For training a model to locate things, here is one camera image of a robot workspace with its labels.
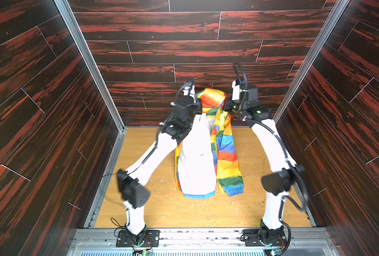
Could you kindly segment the aluminium frame post left corner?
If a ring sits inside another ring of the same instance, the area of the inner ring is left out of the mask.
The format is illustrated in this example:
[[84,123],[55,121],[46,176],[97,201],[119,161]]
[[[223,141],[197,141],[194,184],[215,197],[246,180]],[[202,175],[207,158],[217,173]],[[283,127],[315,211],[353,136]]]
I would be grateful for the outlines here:
[[94,57],[91,53],[91,50],[88,47],[88,44],[84,38],[84,35],[80,29],[80,26],[75,18],[75,15],[72,12],[72,9],[65,0],[54,0],[56,7],[58,8],[59,13],[62,16],[62,19],[68,28],[70,35],[72,36],[94,82],[98,88],[99,93],[107,106],[107,109],[110,112],[110,115],[118,129],[119,132],[123,132],[125,125],[122,121],[122,118],[116,108],[116,105],[110,95],[109,89],[100,73],[100,70],[94,60]]

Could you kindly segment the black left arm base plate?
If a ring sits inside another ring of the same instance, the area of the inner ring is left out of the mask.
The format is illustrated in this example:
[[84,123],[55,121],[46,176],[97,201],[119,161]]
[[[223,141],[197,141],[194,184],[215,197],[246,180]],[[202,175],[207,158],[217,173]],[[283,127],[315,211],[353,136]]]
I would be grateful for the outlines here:
[[126,229],[119,231],[116,247],[158,247],[159,241],[159,230],[144,229],[138,235],[135,235]]

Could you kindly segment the aluminium front rail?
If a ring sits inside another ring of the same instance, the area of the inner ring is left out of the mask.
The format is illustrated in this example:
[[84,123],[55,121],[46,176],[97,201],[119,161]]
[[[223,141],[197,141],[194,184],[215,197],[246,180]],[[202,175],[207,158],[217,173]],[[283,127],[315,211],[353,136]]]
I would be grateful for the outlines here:
[[69,256],[276,256],[285,243],[263,245],[252,228],[155,228],[141,247],[112,228],[79,229]]

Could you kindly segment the aluminium frame post right corner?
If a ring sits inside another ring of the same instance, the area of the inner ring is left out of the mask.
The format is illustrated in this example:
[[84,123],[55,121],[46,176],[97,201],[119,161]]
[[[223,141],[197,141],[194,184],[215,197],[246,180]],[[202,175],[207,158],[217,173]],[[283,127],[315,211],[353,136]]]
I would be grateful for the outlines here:
[[317,37],[314,40],[312,47],[310,48],[307,56],[301,64],[301,67],[299,68],[296,76],[294,77],[285,97],[281,101],[281,104],[274,116],[275,123],[277,123],[280,120],[283,112],[286,110],[289,102],[291,102],[294,94],[298,90],[301,82],[305,78],[307,72],[311,68],[317,55],[321,51],[322,47],[324,46],[326,40],[330,36],[331,32],[333,31],[334,27],[336,26],[337,22],[339,21],[349,2],[350,0],[338,0],[331,9],[327,19],[325,20],[325,23],[321,27]]

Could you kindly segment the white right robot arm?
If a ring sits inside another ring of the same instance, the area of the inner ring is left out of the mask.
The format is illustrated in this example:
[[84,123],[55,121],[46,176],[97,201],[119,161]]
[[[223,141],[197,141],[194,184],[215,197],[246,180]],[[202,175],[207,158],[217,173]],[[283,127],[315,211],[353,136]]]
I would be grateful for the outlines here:
[[[268,230],[282,229],[285,225],[283,210],[286,200],[290,200],[300,212],[305,212],[307,208],[309,195],[303,179],[305,168],[291,157],[279,136],[272,115],[260,108],[257,100],[246,102],[240,96],[233,95],[227,99],[225,110],[238,114],[252,129],[264,149],[272,173],[261,178],[266,191],[262,224]],[[301,186],[301,205],[289,196],[293,184]]]

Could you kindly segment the rainbow striped zip jacket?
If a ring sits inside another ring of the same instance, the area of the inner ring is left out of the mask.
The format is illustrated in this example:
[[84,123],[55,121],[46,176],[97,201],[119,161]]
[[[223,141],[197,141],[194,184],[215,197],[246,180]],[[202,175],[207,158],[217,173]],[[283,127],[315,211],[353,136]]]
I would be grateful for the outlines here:
[[242,194],[231,115],[223,109],[227,97],[215,89],[205,89],[197,97],[202,114],[195,116],[190,133],[175,150],[178,189],[190,199],[212,197],[216,189],[230,197]]

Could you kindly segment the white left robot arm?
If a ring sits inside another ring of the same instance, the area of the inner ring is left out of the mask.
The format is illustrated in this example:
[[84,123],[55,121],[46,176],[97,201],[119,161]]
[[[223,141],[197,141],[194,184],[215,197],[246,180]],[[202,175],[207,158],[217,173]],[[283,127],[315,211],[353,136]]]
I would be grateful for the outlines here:
[[144,208],[151,193],[145,185],[162,161],[188,136],[196,116],[202,114],[202,100],[196,96],[183,96],[174,100],[172,106],[171,114],[157,128],[155,142],[127,170],[119,169],[116,173],[126,208],[125,230],[135,240],[146,231]]

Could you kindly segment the aluminium frame post corner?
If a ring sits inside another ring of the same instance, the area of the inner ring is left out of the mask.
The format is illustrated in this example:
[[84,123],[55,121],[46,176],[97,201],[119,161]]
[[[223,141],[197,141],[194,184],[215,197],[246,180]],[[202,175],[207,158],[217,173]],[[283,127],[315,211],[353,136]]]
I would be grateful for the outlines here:
[[291,102],[294,94],[298,90],[301,82],[305,78],[307,72],[311,68],[317,55],[321,51],[322,47],[324,46],[326,40],[330,36],[331,32],[333,31],[334,27],[336,26],[337,22],[339,21],[349,2],[350,0],[338,0],[331,9],[327,19],[325,20],[325,23],[321,27],[317,37],[314,40],[312,47],[310,48],[307,56],[301,64],[301,67],[299,68],[296,76],[294,77],[285,97],[281,101],[281,104],[274,116],[275,123],[277,123],[280,120],[283,112],[286,110],[289,102]]
[[100,70],[94,60],[94,57],[91,53],[91,50],[88,47],[88,44],[84,38],[84,35],[80,29],[80,26],[75,18],[75,15],[72,12],[72,9],[65,0],[54,0],[56,7],[58,8],[59,13],[62,16],[62,19],[68,28],[70,35],[72,36],[94,82],[98,88],[99,93],[107,106],[107,109],[110,112],[110,115],[118,129],[119,132],[123,132],[125,125],[122,121],[122,118],[116,108],[116,105],[110,95],[109,89],[100,73]]

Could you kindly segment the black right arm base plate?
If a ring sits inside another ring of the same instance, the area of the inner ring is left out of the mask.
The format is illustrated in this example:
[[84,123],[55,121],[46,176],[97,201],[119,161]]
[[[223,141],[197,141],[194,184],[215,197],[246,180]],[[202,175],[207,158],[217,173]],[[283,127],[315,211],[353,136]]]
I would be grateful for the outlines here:
[[246,246],[284,247],[287,237],[283,228],[244,229],[240,237]]

